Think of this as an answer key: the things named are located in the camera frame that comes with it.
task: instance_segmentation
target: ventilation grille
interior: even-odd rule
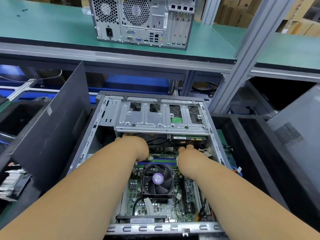
[[[85,116],[85,111],[82,110],[77,122],[75,123],[72,129],[72,135],[76,140],[78,140],[78,138],[80,137],[80,134],[83,128],[85,127],[85,125],[86,125],[86,116]]]
[[[288,122],[274,131],[275,135],[285,147],[292,147],[299,142],[304,141],[304,137],[294,126]]]
[[[115,23],[118,7],[114,0],[92,0],[97,22]]]
[[[145,24],[150,13],[147,0],[125,0],[123,12],[127,20],[134,26]]]

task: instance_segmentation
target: computer tower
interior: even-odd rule
[[[89,0],[100,41],[185,50],[197,0]]]

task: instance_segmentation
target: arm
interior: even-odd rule
[[[179,149],[178,167],[197,182],[230,239],[320,239],[316,230],[192,145]]]
[[[3,228],[0,239],[103,239],[134,162],[148,153],[142,138],[117,138]]]

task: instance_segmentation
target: green workbench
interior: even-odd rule
[[[235,60],[235,51],[246,32],[244,28],[195,22],[187,50],[177,50],[98,41],[91,16],[84,15],[79,7],[0,0],[0,20],[0,42],[5,43],[62,48],[70,45],[72,49],[95,51],[109,48],[113,53],[126,50],[143,55],[152,52],[161,57],[199,61],[207,58],[229,64]],[[275,33],[257,62],[320,69],[320,38]]]

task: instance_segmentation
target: hand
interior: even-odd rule
[[[115,142],[121,143],[124,150],[130,150],[132,148],[136,152],[137,162],[146,160],[149,155],[147,142],[141,137],[123,134],[122,138],[117,137]]]
[[[196,180],[198,172],[201,172],[202,162],[210,159],[202,152],[194,149],[193,145],[187,145],[186,148],[180,147],[178,152],[178,168],[180,172],[184,176]]]

